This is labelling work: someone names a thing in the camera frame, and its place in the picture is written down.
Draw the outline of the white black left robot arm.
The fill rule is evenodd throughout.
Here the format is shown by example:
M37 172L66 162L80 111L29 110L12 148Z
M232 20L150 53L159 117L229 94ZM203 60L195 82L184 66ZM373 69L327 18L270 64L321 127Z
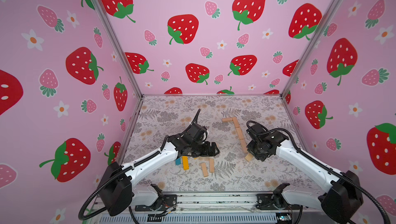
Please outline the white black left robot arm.
M196 140L188 134L166 136L162 146L137 162L109 165L98 187L99 196L110 216L130 206L146 206L152 211L169 205L159 186L138 183L162 166L180 157L215 157L220 153L215 142Z

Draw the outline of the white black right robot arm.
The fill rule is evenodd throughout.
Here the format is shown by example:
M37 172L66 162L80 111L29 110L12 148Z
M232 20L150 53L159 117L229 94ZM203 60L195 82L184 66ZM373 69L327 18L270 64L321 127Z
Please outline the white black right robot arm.
M319 191L296 187L289 183L282 183L272 195L272 205L285 209L289 205L300 205L323 211L330 219L346 224L363 205L363 194L357 188L361 185L359 177L351 172L335 173L340 171L335 168L328 170L319 166L319 161L314 157L304 156L303 151L297 151L292 142L284 139L278 143L274 135L263 141L250 141L247 150L255 159L264 161L269 156L278 156L293 164L304 172L319 187Z

